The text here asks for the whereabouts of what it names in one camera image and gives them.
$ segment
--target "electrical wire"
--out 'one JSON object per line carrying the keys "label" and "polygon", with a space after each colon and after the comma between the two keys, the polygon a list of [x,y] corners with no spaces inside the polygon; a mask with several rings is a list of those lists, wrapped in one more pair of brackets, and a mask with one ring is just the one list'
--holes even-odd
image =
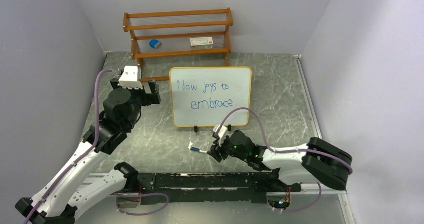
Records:
{"label": "electrical wire", "polygon": [[75,161],[74,164],[70,164],[60,175],[59,177],[57,177],[57,179],[53,182],[53,184],[50,186],[50,188],[47,189],[47,191],[44,193],[44,195],[41,197],[41,200],[32,208],[32,210],[28,213],[28,216],[26,217],[25,221],[23,224],[27,224],[32,215],[34,215],[34,213],[37,211],[37,209],[42,205],[43,201],[47,199],[47,197],[54,191],[54,189],[57,187],[57,185],[63,180],[63,178],[69,173],[69,171],[76,167],[78,165],[78,163],[84,158],[86,157],[93,149],[96,148],[98,142],[99,142],[99,133],[100,133],[100,117],[99,117],[99,83],[100,83],[100,79],[102,78],[102,75],[106,72],[117,72],[119,70],[114,70],[114,69],[106,69],[106,70],[102,70],[100,71],[100,73],[97,75],[97,78],[95,79],[95,86],[94,86],[94,107],[95,107],[95,116],[96,116],[96,126],[95,126],[95,139],[94,142],[92,144],[92,146],[86,151],[84,152],[81,156],[79,156]]}
{"label": "electrical wire", "polygon": [[311,203],[311,204],[309,204],[309,205],[306,205],[306,206],[304,206],[304,207],[302,207],[302,208],[299,208],[299,209],[294,209],[294,210],[284,210],[283,212],[284,213],[296,213],[296,212],[301,212],[301,211],[304,211],[304,210],[306,210],[306,209],[309,209],[309,208],[311,208],[313,205],[315,205],[320,199],[321,199],[321,196],[323,195],[323,191],[322,191],[322,187],[321,187],[321,184],[319,183],[319,182],[317,182],[317,184],[318,184],[318,187],[319,187],[319,189],[320,189],[320,191],[319,191],[319,193],[318,193],[318,197]]}
{"label": "electrical wire", "polygon": [[126,198],[136,198],[136,197],[141,198],[141,197],[148,197],[148,196],[164,196],[166,198],[167,201],[166,201],[166,203],[161,208],[159,208],[157,210],[154,210],[154,211],[151,211],[151,212],[147,212],[147,213],[131,213],[131,212],[123,211],[119,207],[118,198],[117,198],[116,199],[117,200],[116,201],[116,203],[117,203],[116,204],[117,211],[119,211],[120,213],[125,214],[125,215],[133,215],[133,216],[145,216],[145,215],[155,214],[155,213],[157,213],[157,212],[165,209],[165,207],[167,207],[168,204],[169,204],[169,202],[170,202],[169,201],[170,200],[169,199],[170,197],[167,194],[165,194],[165,193],[150,193],[150,194],[142,194],[142,195],[127,195],[127,194],[113,193],[112,195],[119,196],[119,197],[126,197]]}
{"label": "electrical wire", "polygon": [[268,144],[268,141],[267,141],[267,139],[266,139],[266,136],[265,136],[265,130],[264,130],[264,127],[262,126],[262,122],[259,120],[259,116],[253,111],[253,110],[251,110],[250,108],[247,108],[247,107],[239,107],[239,108],[235,108],[234,110],[232,110],[232,111],[230,111],[230,113],[228,113],[228,115],[226,115],[226,117],[224,118],[224,120],[222,121],[222,123],[221,123],[221,125],[219,126],[219,128],[218,128],[218,130],[216,131],[216,133],[219,133],[220,131],[221,131],[221,128],[224,126],[224,124],[225,124],[225,121],[235,112],[235,111],[238,111],[238,110],[248,110],[248,111],[250,111],[250,113],[252,113],[253,114],[253,116],[255,116],[255,118],[256,118],[256,120],[258,120],[258,123],[259,123],[259,126],[260,126],[260,130],[262,131],[262,137],[264,138],[263,139],[263,141],[264,141],[264,143],[265,143],[265,146],[267,146],[267,148],[268,148],[268,150],[270,150],[271,152],[273,152],[273,153],[277,153],[277,154],[288,154],[288,153],[297,153],[297,152],[310,152],[310,153],[314,153],[314,154],[318,154],[318,155],[322,155],[322,156],[325,156],[325,157],[328,157],[328,158],[331,158],[331,159],[333,159],[333,160],[336,160],[336,161],[338,161],[338,162],[340,162],[341,164],[343,164],[348,170],[349,170],[349,173],[350,174],[352,174],[354,171],[353,171],[353,169],[352,169],[352,167],[351,167],[351,165],[349,165],[346,161],[344,161],[344,160],[342,160],[342,159],[340,159],[340,158],[338,158],[338,157],[336,157],[336,156],[333,156],[333,155],[330,155],[330,154],[328,154],[328,153],[325,153],[325,152],[322,152],[322,151],[319,151],[319,150],[311,150],[311,149],[293,149],[293,150],[274,150],[269,144]]}

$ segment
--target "wooden shelf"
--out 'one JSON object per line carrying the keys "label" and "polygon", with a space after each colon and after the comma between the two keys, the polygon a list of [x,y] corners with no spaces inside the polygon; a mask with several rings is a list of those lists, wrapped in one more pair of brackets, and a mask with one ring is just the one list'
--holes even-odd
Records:
{"label": "wooden shelf", "polygon": [[[131,57],[138,60],[143,67],[143,58],[196,55],[223,53],[225,63],[229,66],[228,53],[231,52],[231,41],[229,35],[230,26],[233,25],[231,9],[218,10],[190,10],[154,13],[125,13],[123,18],[123,30],[131,34]],[[187,28],[225,26],[225,31],[201,32],[201,33],[179,33],[163,35],[137,36],[136,30],[152,30],[167,28]],[[213,37],[213,49],[192,50],[190,38]],[[150,47],[149,41],[158,39],[162,42],[159,49]],[[157,80],[169,79],[169,77],[157,77]]]}

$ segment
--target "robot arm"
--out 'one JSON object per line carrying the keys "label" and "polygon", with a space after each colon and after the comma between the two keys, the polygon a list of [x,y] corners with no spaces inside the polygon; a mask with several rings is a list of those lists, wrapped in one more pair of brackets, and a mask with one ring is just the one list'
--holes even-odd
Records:
{"label": "robot arm", "polygon": [[[131,190],[133,185],[136,185],[138,172],[123,162],[104,180],[77,191],[94,168],[127,138],[127,133],[132,131],[141,118],[141,107],[161,102],[155,81],[149,81],[151,93],[145,91],[141,84],[140,67],[125,66],[120,77],[112,79],[110,83],[113,90],[103,102],[105,110],[99,115],[100,136],[96,148],[76,163],[77,158],[89,151],[94,143],[96,126],[93,124],[83,136],[76,152],[53,180],[32,198],[22,198],[16,204],[15,207],[26,217],[41,201],[41,205],[30,219],[32,223],[74,223],[86,210],[106,196],[125,188]],[[52,193],[43,199],[58,178],[61,181]]]}
{"label": "robot arm", "polygon": [[300,149],[318,150],[338,157],[347,164],[352,163],[352,156],[343,150],[313,137],[308,144],[295,147],[273,148],[274,151],[287,151],[291,153],[274,153],[266,146],[256,145],[244,133],[237,130],[231,137],[228,129],[223,126],[217,133],[220,124],[213,129],[216,138],[210,151],[207,153],[218,162],[228,156],[236,157],[257,171],[279,170],[279,180],[286,185],[295,183],[315,183],[317,181],[329,188],[345,190],[349,170],[331,158],[323,155],[300,152]]}

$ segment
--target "box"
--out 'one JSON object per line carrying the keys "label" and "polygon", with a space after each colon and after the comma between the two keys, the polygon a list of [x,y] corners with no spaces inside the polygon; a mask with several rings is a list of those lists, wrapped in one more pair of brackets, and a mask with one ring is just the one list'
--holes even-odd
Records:
{"label": "box", "polygon": [[196,37],[190,38],[191,49],[213,49],[214,39],[212,37]]}

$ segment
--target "marker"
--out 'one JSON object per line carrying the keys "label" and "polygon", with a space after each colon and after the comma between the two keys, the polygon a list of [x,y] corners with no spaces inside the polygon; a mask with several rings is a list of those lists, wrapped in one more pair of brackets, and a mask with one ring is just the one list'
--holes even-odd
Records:
{"label": "marker", "polygon": [[192,147],[192,148],[190,148],[190,150],[195,151],[195,152],[200,152],[200,153],[203,153],[203,154],[207,154],[206,151],[200,150],[199,148],[196,148],[196,147]]}

